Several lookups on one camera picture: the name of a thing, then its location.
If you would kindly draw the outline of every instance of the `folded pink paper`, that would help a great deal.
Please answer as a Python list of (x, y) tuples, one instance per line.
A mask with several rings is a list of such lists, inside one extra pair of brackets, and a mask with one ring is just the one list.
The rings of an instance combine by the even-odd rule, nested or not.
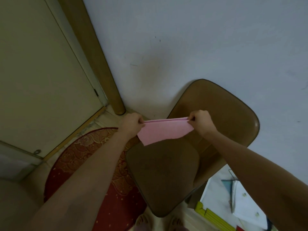
[(187, 121), (187, 117), (145, 121), (138, 137), (144, 146), (166, 139), (178, 139), (193, 130)]

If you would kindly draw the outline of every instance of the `right hand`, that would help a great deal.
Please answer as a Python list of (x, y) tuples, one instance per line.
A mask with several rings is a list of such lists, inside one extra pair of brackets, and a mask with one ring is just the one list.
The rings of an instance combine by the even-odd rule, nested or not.
[(191, 124), (203, 138), (205, 138), (209, 133), (217, 131), (211, 116), (207, 111), (193, 111), (190, 113), (188, 120), (188, 123)]

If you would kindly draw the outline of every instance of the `patterned red rug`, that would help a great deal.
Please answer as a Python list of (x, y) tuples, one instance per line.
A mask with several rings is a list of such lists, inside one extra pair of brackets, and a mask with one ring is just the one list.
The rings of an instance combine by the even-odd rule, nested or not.
[[(44, 202), (115, 132), (117, 128), (98, 129), (80, 137), (67, 147), (49, 173), (45, 184)], [(134, 137), (126, 144), (97, 214), (93, 231), (129, 230), (146, 209), (147, 205), (128, 174), (125, 162), (126, 152), (137, 143), (139, 139)]]

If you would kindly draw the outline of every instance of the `chair seat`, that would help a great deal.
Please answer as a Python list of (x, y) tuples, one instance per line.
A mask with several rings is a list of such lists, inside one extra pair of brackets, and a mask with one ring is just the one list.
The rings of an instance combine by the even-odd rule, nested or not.
[(129, 171), (152, 213), (165, 217), (194, 189), (199, 154), (184, 138), (147, 146), (138, 143), (126, 154)]

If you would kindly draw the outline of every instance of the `wooden baseboard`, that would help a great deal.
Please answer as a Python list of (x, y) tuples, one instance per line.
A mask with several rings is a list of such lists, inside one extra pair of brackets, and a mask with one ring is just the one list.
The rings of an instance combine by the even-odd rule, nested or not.
[(100, 110), (98, 110), (93, 116), (91, 116), (88, 120), (85, 121), (79, 128), (77, 128), (71, 135), (69, 135), (65, 140), (63, 140), (58, 146), (56, 146), (51, 152), (49, 152), (43, 159), (43, 161), (49, 160), (53, 155), (56, 154), (65, 144), (71, 141), (79, 132), (81, 132), (84, 128), (86, 128), (90, 122), (92, 122), (95, 118), (102, 114), (106, 110), (106, 107), (103, 106)]

